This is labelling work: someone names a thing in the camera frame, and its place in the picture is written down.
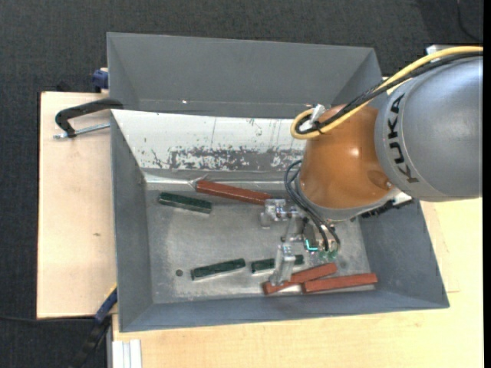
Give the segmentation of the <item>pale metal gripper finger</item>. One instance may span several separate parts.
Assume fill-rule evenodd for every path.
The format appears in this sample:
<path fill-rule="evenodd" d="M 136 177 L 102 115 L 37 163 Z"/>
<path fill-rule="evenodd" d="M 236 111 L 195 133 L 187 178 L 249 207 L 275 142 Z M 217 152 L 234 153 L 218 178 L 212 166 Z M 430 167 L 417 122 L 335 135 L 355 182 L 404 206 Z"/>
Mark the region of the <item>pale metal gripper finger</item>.
<path fill-rule="evenodd" d="M 285 221 L 288 218 L 286 205 L 285 199 L 266 199 L 264 209 L 260 213 L 260 225 L 268 228 L 274 222 Z"/>
<path fill-rule="evenodd" d="M 295 254 L 290 243 L 282 243 L 278 246 L 275 257 L 275 267 L 269 278 L 269 282 L 273 286 L 279 286 L 285 281 L 290 281 L 295 261 Z"/>

